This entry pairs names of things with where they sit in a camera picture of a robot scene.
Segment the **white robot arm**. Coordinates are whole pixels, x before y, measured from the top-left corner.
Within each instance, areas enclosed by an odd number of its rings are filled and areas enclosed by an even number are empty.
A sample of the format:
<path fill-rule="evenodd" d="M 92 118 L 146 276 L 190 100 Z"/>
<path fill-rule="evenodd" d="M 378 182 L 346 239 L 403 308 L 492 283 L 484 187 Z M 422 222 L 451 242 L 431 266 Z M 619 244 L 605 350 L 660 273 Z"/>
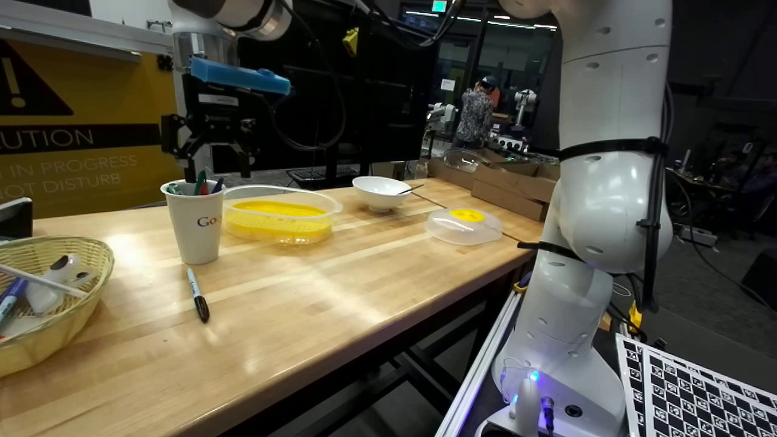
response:
<path fill-rule="evenodd" d="M 630 437 L 622 380 L 592 336 L 619 276 L 648 280 L 672 242 L 660 141 L 670 0 L 499 0 L 562 28 L 558 160 L 530 290 L 490 365 L 480 435 Z"/>

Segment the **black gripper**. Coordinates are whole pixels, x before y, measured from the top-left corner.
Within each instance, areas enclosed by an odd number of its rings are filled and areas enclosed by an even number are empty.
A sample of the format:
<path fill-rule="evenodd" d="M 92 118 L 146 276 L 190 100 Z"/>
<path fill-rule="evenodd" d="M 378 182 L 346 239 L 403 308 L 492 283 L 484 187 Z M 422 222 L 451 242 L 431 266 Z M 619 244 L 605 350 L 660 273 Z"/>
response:
<path fill-rule="evenodd" d="M 183 163 L 185 177 L 194 181 L 194 158 L 207 147 L 231 149 L 240 177 L 254 163 L 257 92 L 233 85 L 207 83 L 194 73 L 183 75 L 183 115 L 161 119 L 161 149 Z"/>

